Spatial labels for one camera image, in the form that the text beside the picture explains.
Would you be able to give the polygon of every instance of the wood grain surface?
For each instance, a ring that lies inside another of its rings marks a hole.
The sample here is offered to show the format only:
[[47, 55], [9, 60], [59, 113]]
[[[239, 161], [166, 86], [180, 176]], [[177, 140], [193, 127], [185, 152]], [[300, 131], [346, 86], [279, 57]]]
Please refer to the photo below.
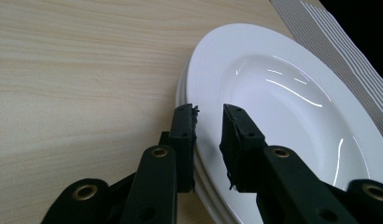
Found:
[[[291, 37], [268, 0], [0, 1], [0, 223], [39, 223], [71, 183], [133, 173], [169, 131], [195, 46], [237, 22]], [[196, 193], [177, 213], [213, 223]]]

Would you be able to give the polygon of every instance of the stack of plates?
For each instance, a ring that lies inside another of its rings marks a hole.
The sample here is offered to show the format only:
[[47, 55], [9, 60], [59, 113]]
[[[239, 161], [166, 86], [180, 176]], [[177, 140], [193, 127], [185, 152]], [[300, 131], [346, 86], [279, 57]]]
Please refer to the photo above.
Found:
[[207, 34], [186, 64], [177, 105], [198, 105], [196, 191], [217, 223], [262, 223], [256, 194], [229, 190], [219, 144], [223, 104], [248, 112], [268, 145], [295, 150], [322, 181], [383, 183], [383, 138], [355, 96], [316, 56], [251, 24]]

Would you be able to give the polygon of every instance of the striped cloth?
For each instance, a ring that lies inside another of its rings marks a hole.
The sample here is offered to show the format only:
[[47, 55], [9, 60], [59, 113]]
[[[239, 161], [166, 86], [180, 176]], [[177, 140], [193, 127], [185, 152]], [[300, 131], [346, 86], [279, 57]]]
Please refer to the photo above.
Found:
[[272, 0], [296, 42], [346, 84], [383, 135], [383, 78], [328, 11], [297, 0]]

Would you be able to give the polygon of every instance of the wooden table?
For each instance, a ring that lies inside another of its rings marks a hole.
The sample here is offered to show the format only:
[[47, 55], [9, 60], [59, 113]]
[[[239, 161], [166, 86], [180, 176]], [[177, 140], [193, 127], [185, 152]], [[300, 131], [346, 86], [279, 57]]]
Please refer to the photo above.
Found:
[[[39, 223], [64, 188], [133, 173], [169, 131], [177, 79], [228, 23], [291, 37], [268, 0], [0, 1], [0, 223]], [[196, 193], [178, 223], [212, 223]]]

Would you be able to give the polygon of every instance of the white plate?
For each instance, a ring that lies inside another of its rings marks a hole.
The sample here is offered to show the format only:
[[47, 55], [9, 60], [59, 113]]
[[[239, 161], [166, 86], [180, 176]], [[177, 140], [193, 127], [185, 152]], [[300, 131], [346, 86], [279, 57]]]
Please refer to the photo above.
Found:
[[243, 107], [269, 145], [294, 149], [323, 181], [383, 183], [383, 138], [340, 79], [284, 35], [250, 24], [217, 28], [189, 65], [187, 103], [200, 109], [197, 150], [222, 203], [235, 220], [262, 223], [255, 194], [229, 191], [219, 150], [222, 107]]

